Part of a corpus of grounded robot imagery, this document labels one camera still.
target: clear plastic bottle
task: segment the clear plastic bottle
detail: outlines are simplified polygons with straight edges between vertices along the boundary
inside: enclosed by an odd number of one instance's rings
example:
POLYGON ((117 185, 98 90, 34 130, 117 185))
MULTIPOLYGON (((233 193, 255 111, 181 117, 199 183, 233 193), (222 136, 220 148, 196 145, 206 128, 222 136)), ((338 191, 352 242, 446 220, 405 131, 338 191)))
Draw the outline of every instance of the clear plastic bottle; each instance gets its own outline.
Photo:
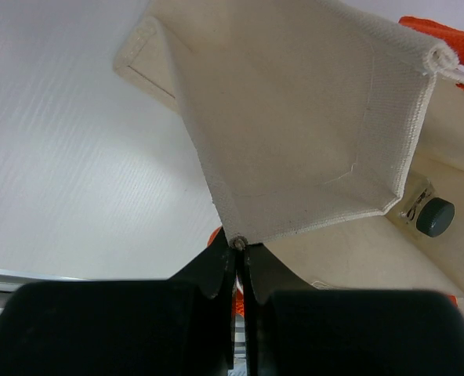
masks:
POLYGON ((424 175, 409 172, 404 195, 386 217, 413 237, 438 237, 451 224, 455 206, 436 195, 432 183, 424 175))

